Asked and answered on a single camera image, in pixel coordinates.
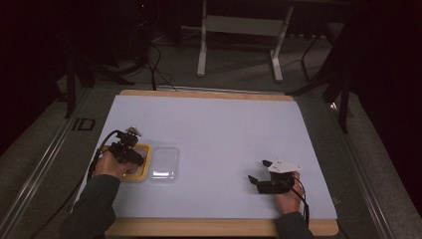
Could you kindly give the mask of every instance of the yellow tray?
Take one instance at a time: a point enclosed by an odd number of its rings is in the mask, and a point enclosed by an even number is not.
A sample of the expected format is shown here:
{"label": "yellow tray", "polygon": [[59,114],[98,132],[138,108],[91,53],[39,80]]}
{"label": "yellow tray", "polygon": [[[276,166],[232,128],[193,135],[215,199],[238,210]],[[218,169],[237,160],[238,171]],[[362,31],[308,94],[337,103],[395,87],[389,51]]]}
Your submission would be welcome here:
{"label": "yellow tray", "polygon": [[146,151],[145,161],[142,166],[140,166],[135,173],[127,173],[124,175],[124,181],[143,181],[148,175],[149,162],[151,159],[151,147],[148,144],[139,143],[133,147],[134,150],[137,148],[143,149]]}

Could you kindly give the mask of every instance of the hand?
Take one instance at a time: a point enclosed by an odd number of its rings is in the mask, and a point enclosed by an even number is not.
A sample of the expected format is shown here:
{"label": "hand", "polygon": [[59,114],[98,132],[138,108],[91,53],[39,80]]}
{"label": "hand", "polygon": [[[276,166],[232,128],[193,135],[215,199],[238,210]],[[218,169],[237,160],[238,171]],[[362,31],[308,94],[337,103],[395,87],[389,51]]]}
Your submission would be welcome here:
{"label": "hand", "polygon": [[108,150],[108,146],[103,147],[102,152],[103,156],[100,157],[99,161],[97,162],[94,176],[107,174],[122,180],[125,173],[138,167],[136,163],[129,161],[119,163],[114,158],[114,155],[112,155],[112,153]]}
{"label": "hand", "polygon": [[[293,176],[299,180],[299,173],[294,171]],[[293,186],[293,189],[300,195],[304,195],[304,189],[301,188],[299,185],[298,180],[295,180],[295,185]],[[291,212],[298,212],[299,208],[301,206],[301,199],[295,195],[294,192],[289,191],[284,194],[277,194],[276,195],[276,204],[277,207],[282,214],[288,214]]]}

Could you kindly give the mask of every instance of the plastic lid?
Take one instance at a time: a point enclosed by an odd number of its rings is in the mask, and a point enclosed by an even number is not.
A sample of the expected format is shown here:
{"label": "plastic lid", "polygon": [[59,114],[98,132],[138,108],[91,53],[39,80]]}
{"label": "plastic lid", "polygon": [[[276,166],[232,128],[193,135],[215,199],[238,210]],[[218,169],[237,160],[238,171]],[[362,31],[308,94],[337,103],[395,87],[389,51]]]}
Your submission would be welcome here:
{"label": "plastic lid", "polygon": [[174,147],[158,147],[152,154],[148,179],[152,183],[171,184],[177,179],[179,152]]}

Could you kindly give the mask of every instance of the sleeve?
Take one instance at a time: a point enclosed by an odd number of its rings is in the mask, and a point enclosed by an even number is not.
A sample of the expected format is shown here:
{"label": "sleeve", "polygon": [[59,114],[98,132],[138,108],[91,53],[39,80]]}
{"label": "sleeve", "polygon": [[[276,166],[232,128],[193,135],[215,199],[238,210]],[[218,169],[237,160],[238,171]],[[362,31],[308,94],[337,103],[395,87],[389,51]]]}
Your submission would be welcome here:
{"label": "sleeve", "polygon": [[93,177],[74,205],[73,212],[60,229],[60,238],[95,238],[103,235],[114,223],[112,203],[120,180],[110,175]]}
{"label": "sleeve", "polygon": [[283,215],[277,219],[276,227],[280,239],[315,238],[300,212],[292,212]]}

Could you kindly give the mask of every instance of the person's arm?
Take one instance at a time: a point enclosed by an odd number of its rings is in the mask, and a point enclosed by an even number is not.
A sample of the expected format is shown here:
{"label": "person's arm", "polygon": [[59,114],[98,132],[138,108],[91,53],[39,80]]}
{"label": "person's arm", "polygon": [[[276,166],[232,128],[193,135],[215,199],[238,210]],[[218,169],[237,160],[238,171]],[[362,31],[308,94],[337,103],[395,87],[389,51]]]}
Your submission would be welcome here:
{"label": "person's arm", "polygon": [[104,235],[115,221],[112,203],[123,175],[134,168],[133,163],[118,163],[111,152],[99,158],[94,176],[75,203],[73,212],[60,229],[60,238],[96,238]]}
{"label": "person's arm", "polygon": [[[294,172],[294,177],[299,179],[299,173]],[[304,195],[298,181],[295,180],[294,190]],[[301,199],[292,191],[276,195],[276,203],[282,216],[276,221],[276,228],[281,239],[311,239],[315,238],[308,225],[299,212]]]}

